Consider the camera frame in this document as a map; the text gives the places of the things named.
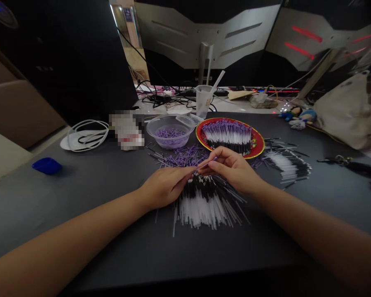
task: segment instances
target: blue plastic object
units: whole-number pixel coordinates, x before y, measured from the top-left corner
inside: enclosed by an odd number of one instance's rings
[[[62,165],[52,158],[43,158],[34,162],[32,168],[42,173],[52,175],[62,169]]]

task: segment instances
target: forearm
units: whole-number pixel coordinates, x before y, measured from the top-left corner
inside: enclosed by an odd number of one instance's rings
[[[56,296],[146,212],[132,192],[21,245],[0,258],[0,296]]]
[[[268,184],[253,198],[334,275],[350,287],[371,291],[371,235]]]

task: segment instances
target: clear plastic bowl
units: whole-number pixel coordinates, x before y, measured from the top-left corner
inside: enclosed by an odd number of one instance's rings
[[[160,147],[166,150],[175,150],[187,144],[191,132],[194,130],[195,123],[189,117],[179,114],[160,115],[147,124],[147,133],[155,138]],[[161,129],[177,129],[183,131],[185,134],[165,138],[156,135],[157,131]]]

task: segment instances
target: person's left hand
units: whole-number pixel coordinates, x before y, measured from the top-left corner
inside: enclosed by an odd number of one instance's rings
[[[137,190],[141,203],[148,210],[169,205],[178,198],[196,169],[196,167],[158,169]]]

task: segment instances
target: red plate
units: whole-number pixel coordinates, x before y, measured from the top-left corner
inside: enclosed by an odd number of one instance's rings
[[[205,132],[202,131],[202,127],[204,125],[207,125],[207,124],[210,124],[210,123],[215,123],[215,122],[223,120],[223,119],[226,119],[226,120],[228,120],[229,122],[232,122],[232,123],[233,122],[238,122],[238,123],[244,124],[247,127],[250,127],[248,124],[245,124],[245,123],[237,121],[237,120],[229,119],[229,118],[211,118],[211,119],[204,120],[203,122],[200,122],[198,124],[197,128],[195,129],[195,134],[197,135],[197,138],[198,138],[199,142],[205,148],[207,148],[209,151],[212,151],[213,149],[207,145],[206,135],[205,135]],[[264,148],[265,148],[265,141],[264,141],[263,137],[261,136],[261,134],[258,133],[257,130],[254,129],[254,128],[253,128],[251,134],[252,134],[253,139],[255,139],[257,141],[257,145],[255,147],[251,148],[251,151],[250,151],[249,155],[243,156],[245,159],[251,159],[251,158],[257,157],[259,154],[261,154],[264,151]]]

